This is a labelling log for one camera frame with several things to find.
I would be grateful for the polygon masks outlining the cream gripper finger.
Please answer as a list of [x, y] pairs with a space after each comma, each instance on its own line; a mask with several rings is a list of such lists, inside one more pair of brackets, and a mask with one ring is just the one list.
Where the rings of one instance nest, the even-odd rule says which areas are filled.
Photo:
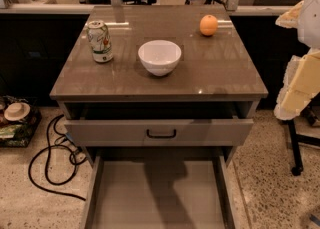
[[283, 27], [283, 28], [297, 28], [298, 27], [298, 18], [300, 15], [301, 8], [303, 6], [304, 1], [300, 1], [296, 5], [294, 5], [292, 8], [290, 8], [288, 11], [280, 15], [276, 21], [275, 24], [277, 26]]
[[291, 120], [319, 93], [320, 50], [310, 49], [303, 57], [293, 55], [284, 74], [274, 115], [280, 120]]

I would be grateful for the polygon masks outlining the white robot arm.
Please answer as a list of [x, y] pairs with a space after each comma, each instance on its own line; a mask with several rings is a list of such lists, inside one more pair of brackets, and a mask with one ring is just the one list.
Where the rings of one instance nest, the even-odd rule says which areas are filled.
[[298, 40], [309, 47], [302, 57], [287, 64], [274, 115], [291, 120], [320, 93], [320, 0], [303, 0], [280, 15], [276, 25], [296, 28]]

